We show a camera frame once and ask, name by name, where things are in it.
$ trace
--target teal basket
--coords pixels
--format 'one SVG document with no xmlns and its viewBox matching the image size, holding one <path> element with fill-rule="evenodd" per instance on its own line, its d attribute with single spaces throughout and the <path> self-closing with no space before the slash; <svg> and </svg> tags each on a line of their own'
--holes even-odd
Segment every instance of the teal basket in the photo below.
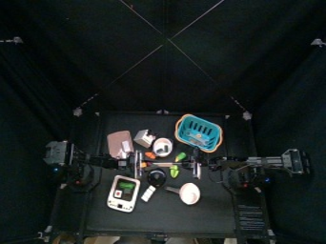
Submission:
<svg viewBox="0 0 326 244">
<path fill-rule="evenodd" d="M 200 147 L 206 153 L 216 152 L 224 142 L 221 127 L 193 114 L 184 115 L 178 120 L 176 136 L 180 142 Z"/>
</svg>

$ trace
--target white box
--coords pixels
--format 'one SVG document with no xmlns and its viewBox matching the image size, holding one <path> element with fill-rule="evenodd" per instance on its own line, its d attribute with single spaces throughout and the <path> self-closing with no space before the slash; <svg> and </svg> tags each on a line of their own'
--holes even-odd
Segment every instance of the white box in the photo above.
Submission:
<svg viewBox="0 0 326 244">
<path fill-rule="evenodd" d="M 153 135 L 149 135 L 149 130 L 142 130 L 138 131 L 134 141 L 143 147 L 149 148 L 154 139 Z"/>
</svg>

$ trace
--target black curtain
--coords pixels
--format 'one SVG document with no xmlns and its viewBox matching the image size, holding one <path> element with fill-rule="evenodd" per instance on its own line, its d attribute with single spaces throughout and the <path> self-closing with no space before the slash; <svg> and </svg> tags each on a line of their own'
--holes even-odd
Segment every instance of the black curtain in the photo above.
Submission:
<svg viewBox="0 0 326 244">
<path fill-rule="evenodd" d="M 290 178 L 276 173 L 269 192 L 274 228 L 285 243 L 326 243 L 326 49 L 313 48 L 285 83 L 270 94 L 254 116 L 258 153 L 281 155 L 305 150 L 313 173 Z"/>
<path fill-rule="evenodd" d="M 46 144 L 69 138 L 71 121 L 73 110 L 27 50 L 0 43 L 0 242 L 47 227 L 55 189 L 42 159 Z"/>
</svg>

